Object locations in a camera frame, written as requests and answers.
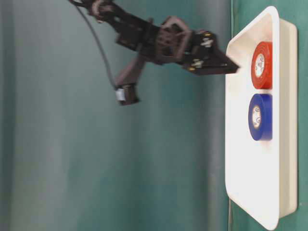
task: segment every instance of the white tray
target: white tray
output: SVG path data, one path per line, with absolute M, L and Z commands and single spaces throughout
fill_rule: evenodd
M 257 44 L 273 43 L 273 88 L 257 90 L 251 61 Z M 297 208 L 297 29 L 266 8 L 229 43 L 241 68 L 226 75 L 226 189 L 228 196 L 268 230 Z M 256 93 L 273 96 L 273 138 L 255 141 L 248 107 Z

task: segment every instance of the robotic arm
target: robotic arm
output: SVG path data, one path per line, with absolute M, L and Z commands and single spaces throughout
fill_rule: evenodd
M 215 34 L 193 31 L 178 17 L 168 17 L 161 26 L 125 12 L 114 0 L 69 0 L 84 7 L 98 23 L 107 22 L 119 34 L 117 43 L 136 51 L 137 57 L 115 79 L 115 90 L 121 105 L 139 101 L 135 86 L 147 62 L 158 65 L 177 63 L 196 75 L 230 74 L 238 69 L 218 49 Z

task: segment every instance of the tape roll center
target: tape roll center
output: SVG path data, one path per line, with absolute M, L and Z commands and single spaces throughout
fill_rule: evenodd
M 257 56 L 256 62 L 255 62 L 255 74 L 256 77 L 260 77 L 263 74 L 265 66 L 265 59 L 263 54 L 259 54 Z
M 260 127 L 261 120 L 261 110 L 260 107 L 256 105 L 252 111 L 252 122 L 255 129 L 258 129 Z

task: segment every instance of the red tape roll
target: red tape roll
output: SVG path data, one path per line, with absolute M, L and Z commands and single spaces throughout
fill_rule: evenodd
M 272 88 L 272 43 L 260 42 L 251 62 L 251 79 L 256 89 Z

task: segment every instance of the wall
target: wall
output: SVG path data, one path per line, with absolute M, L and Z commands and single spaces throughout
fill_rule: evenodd
M 230 38 L 229 1 L 117 0 L 156 24 L 177 15 Z M 226 230 L 224 76 L 148 64 L 120 107 L 65 0 L 2 0 L 5 230 Z M 91 20 L 113 73 L 134 56 Z

